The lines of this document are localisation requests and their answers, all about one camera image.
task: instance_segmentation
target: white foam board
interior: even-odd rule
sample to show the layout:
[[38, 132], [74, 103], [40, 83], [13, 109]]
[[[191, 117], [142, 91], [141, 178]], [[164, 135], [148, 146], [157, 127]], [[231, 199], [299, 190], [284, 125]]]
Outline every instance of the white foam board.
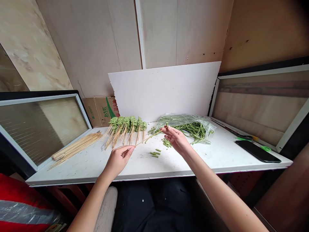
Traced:
[[157, 121], [165, 113], [206, 116], [221, 61], [109, 73], [121, 116]]

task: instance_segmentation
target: plastic sheet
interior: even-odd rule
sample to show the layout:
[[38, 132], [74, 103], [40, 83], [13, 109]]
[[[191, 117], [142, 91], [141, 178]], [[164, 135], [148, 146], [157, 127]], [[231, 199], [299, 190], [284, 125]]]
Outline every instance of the plastic sheet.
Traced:
[[214, 131], [216, 127], [212, 125], [207, 119], [198, 116], [198, 115], [192, 115], [192, 114], [174, 114], [174, 113], [168, 113], [162, 115], [158, 119], [158, 124], [155, 128], [156, 131], [158, 131], [161, 127], [163, 127], [166, 123], [168, 123], [171, 127], [176, 127], [180, 125], [186, 125], [194, 122], [199, 122], [202, 127], [204, 128], [204, 138], [199, 139], [196, 136], [191, 135], [188, 131], [185, 129], [180, 129], [187, 137], [194, 138], [196, 142], [204, 143], [204, 144], [210, 144], [209, 138], [214, 134]]
[[55, 210], [41, 209], [25, 203], [0, 200], [0, 221], [20, 224], [48, 224], [60, 220]]

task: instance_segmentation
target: glass pane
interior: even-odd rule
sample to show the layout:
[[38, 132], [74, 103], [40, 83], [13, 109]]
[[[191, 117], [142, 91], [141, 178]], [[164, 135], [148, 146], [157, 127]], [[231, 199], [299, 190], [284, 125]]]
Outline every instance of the glass pane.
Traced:
[[0, 106], [0, 125], [40, 165], [88, 130], [75, 97]]
[[221, 79], [213, 117], [276, 146], [309, 97], [309, 71]]

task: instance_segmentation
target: clear plastic bag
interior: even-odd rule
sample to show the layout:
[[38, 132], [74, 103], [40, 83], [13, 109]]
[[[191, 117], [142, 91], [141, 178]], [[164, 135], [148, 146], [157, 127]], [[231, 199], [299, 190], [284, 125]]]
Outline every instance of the clear plastic bag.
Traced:
[[198, 116], [198, 115], [173, 114], [173, 113], [164, 114], [158, 119], [158, 124], [155, 127], [155, 131], [158, 131], [166, 123], [168, 123], [168, 125], [171, 126], [171, 127], [176, 127], [176, 129], [179, 129], [179, 128], [177, 128], [177, 126], [186, 125], [186, 124], [190, 124], [190, 123], [194, 123], [194, 122], [199, 122], [201, 124], [201, 126], [204, 128], [204, 130], [205, 130], [205, 132], [203, 133], [204, 138], [203, 137], [196, 137], [195, 135], [190, 134], [188, 131], [186, 131], [185, 128], [180, 128], [180, 130], [187, 137], [195, 139], [192, 144], [197, 143], [197, 142], [204, 143], [204, 144], [210, 144], [211, 142], [209, 141], [208, 138], [212, 137], [216, 127], [214, 125], [212, 125], [208, 120], [206, 120], [205, 118]]

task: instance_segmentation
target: black phone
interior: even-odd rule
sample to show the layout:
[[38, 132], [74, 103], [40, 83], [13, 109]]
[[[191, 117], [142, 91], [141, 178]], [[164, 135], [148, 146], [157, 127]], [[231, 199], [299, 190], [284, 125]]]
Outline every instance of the black phone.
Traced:
[[272, 154], [268, 153], [267, 151], [263, 150], [262, 148], [258, 147], [254, 143], [247, 141], [247, 140], [240, 140], [235, 141], [239, 146], [253, 155], [255, 158], [259, 159], [265, 163], [281, 163], [277, 157], [273, 156]]

